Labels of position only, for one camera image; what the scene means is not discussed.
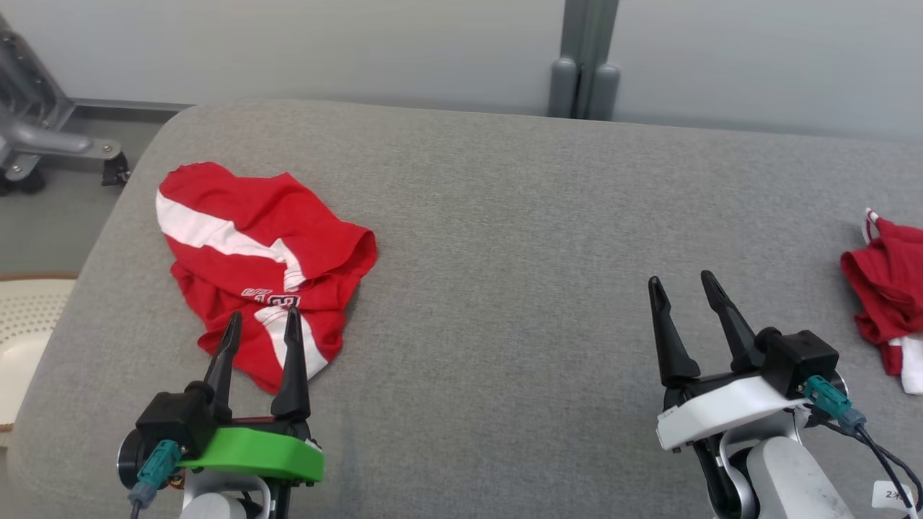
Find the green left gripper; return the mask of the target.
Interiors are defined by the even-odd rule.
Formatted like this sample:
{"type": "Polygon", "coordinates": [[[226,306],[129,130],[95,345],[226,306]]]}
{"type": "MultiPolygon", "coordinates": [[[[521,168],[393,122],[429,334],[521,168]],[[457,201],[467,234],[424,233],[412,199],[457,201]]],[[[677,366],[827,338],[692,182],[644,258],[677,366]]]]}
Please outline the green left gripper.
{"type": "MultiPolygon", "coordinates": [[[[206,372],[204,381],[212,390],[210,411],[215,420],[233,419],[229,391],[242,328],[242,313],[231,313],[206,372]]],[[[254,417],[218,427],[200,456],[182,457],[181,469],[208,469],[306,484],[323,480],[325,456],[306,421],[311,407],[302,316],[293,306],[288,309],[283,341],[286,361],[279,391],[271,404],[271,414],[277,419],[254,417]]]]}

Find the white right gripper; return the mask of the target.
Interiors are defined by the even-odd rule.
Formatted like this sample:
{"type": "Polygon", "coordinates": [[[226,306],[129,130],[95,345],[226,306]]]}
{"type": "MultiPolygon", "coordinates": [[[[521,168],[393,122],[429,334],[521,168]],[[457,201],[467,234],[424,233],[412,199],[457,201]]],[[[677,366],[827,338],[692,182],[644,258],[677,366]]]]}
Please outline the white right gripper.
{"type": "MultiPolygon", "coordinates": [[[[719,316],[732,355],[733,373],[759,369],[764,353],[755,345],[756,335],[711,270],[701,272],[703,290],[713,312],[719,316]]],[[[655,348],[660,380],[665,390],[665,409],[657,416],[656,435],[660,447],[672,451],[748,426],[786,409],[795,409],[800,399],[791,400],[776,391],[764,378],[753,376],[732,381],[721,388],[682,401],[682,388],[701,376],[698,363],[689,357],[672,316],[671,302],[658,276],[648,280],[655,348]]]]}

